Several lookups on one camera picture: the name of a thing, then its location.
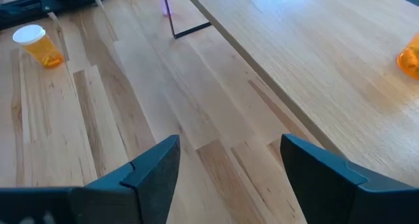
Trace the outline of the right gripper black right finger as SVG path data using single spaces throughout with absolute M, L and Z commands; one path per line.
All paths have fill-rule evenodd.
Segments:
M 284 134 L 280 154 L 308 223 L 417 223 L 418 189 Z

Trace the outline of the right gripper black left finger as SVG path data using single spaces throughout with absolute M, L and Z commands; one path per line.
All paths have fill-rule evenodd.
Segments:
M 75 223 L 165 223 L 180 155 L 180 138 L 171 135 L 115 171 L 74 188 Z

